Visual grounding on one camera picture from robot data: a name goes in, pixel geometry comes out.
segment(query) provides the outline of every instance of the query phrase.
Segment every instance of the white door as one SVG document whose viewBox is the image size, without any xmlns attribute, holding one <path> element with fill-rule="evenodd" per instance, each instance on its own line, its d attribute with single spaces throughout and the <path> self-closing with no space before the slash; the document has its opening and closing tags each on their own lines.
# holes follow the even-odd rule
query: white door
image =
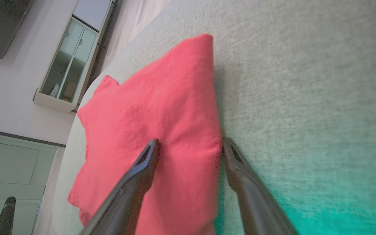
<svg viewBox="0 0 376 235">
<path fill-rule="evenodd" d="M 57 147 L 0 136 L 0 213 L 16 199 L 13 235 L 31 235 Z"/>
</svg>

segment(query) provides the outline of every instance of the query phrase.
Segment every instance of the cabinet drawer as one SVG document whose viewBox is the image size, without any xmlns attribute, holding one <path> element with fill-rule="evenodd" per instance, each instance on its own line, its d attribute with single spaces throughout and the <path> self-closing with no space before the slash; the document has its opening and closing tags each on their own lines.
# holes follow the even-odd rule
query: cabinet drawer
<svg viewBox="0 0 376 235">
<path fill-rule="evenodd" d="M 82 33 L 81 40 L 79 40 L 75 56 L 83 61 L 87 61 L 94 44 L 94 40 L 95 34 L 85 29 L 84 33 Z"/>
<path fill-rule="evenodd" d="M 84 28 L 82 28 L 82 26 L 71 21 L 63 38 L 60 49 L 73 55 L 83 29 Z"/>
</svg>

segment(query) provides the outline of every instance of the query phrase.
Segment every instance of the gray fabric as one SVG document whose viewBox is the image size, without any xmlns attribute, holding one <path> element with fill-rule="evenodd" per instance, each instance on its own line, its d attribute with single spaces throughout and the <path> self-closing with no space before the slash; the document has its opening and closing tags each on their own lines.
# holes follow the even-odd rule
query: gray fabric
<svg viewBox="0 0 376 235">
<path fill-rule="evenodd" d="M 301 234 L 376 234 L 376 1 L 173 0 L 81 104 L 103 76 L 122 84 L 201 33 L 214 36 L 223 133 Z M 82 229 L 67 196 L 85 145 L 75 118 L 54 199 L 58 235 Z M 218 234 L 242 234 L 227 183 L 220 196 Z"/>
</svg>

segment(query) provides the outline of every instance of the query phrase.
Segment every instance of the garment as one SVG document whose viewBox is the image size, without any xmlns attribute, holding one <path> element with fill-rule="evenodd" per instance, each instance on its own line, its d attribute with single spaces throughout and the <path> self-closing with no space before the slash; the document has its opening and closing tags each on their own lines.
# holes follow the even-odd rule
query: garment
<svg viewBox="0 0 376 235">
<path fill-rule="evenodd" d="M 104 77 L 78 111 L 86 162 L 68 201 L 85 226 L 149 140 L 161 153 L 136 234 L 214 234 L 221 132 L 213 38 L 187 39 L 119 85 Z"/>
</svg>

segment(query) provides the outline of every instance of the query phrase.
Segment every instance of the red cloth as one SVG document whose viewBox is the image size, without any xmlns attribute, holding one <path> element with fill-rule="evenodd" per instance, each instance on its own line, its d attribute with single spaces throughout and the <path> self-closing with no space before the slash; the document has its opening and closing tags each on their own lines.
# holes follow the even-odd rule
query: red cloth
<svg viewBox="0 0 376 235">
<path fill-rule="evenodd" d="M 179 43 L 124 84 L 106 76 L 78 111 L 86 162 L 68 201 L 85 226 L 153 138 L 161 153 L 137 235 L 213 235 L 221 133 L 213 81 L 213 38 Z"/>
</svg>

